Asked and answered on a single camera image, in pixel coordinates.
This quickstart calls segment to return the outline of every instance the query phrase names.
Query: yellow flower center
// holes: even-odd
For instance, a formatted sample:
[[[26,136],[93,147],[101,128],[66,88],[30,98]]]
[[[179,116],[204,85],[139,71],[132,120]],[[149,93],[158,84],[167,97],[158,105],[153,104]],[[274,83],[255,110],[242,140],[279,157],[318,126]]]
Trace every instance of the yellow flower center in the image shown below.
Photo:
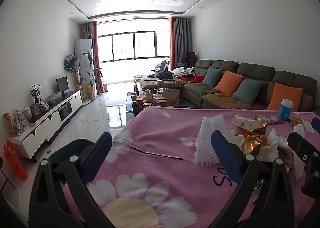
[[[147,228],[159,224],[156,211],[135,198],[118,198],[102,211],[116,228]]]

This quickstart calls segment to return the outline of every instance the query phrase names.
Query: blue cup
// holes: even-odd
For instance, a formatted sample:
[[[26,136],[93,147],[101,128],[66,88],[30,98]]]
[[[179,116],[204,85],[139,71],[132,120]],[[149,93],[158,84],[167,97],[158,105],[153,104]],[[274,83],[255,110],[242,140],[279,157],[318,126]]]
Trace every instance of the blue cup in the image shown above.
[[[281,102],[281,107],[279,111],[279,118],[283,121],[287,121],[291,113],[292,107],[293,107],[292,101],[288,99],[283,99]]]

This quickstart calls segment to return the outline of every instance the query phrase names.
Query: red box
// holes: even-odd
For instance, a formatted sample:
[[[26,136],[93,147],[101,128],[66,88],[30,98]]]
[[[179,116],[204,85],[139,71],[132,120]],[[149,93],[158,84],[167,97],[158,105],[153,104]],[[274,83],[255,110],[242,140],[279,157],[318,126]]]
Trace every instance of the red box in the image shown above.
[[[183,77],[183,76],[179,76],[178,78],[179,78],[180,80],[182,80],[182,81],[189,82],[189,81],[192,81],[194,77],[185,78],[185,77]]]

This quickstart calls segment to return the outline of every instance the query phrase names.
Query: orange bag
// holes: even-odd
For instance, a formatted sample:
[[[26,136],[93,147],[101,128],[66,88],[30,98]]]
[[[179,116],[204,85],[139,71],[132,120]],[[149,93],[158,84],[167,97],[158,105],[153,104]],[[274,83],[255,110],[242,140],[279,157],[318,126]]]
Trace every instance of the orange bag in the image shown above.
[[[18,158],[16,152],[13,150],[13,147],[11,145],[11,142],[7,139],[3,140],[4,148],[2,149],[3,155],[6,158],[6,160],[9,162],[12,169],[16,172],[18,177],[22,179],[28,178],[28,173],[23,167],[20,159]]]

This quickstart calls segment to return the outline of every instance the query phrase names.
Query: window frame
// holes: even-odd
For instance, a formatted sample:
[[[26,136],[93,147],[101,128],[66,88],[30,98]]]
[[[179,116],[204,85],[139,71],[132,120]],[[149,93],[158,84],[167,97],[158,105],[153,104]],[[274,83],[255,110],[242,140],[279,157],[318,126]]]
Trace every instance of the window frame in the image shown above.
[[[98,38],[99,38],[99,37],[109,37],[109,36],[111,36],[111,41],[112,41],[112,60],[100,61],[100,63],[107,63],[107,62],[121,61],[121,60],[135,60],[135,59],[149,59],[149,58],[164,58],[164,57],[169,57],[169,56],[158,56],[158,50],[157,50],[157,32],[170,32],[170,31],[166,31],[166,30],[132,31],[132,32],[123,32],[123,33],[115,33],[115,34],[108,34],[108,35],[98,36]],[[153,34],[154,34],[155,56],[136,57],[135,33],[153,33]],[[113,49],[113,36],[115,36],[115,35],[124,35],[124,34],[133,34],[133,58],[115,59],[114,49]]]

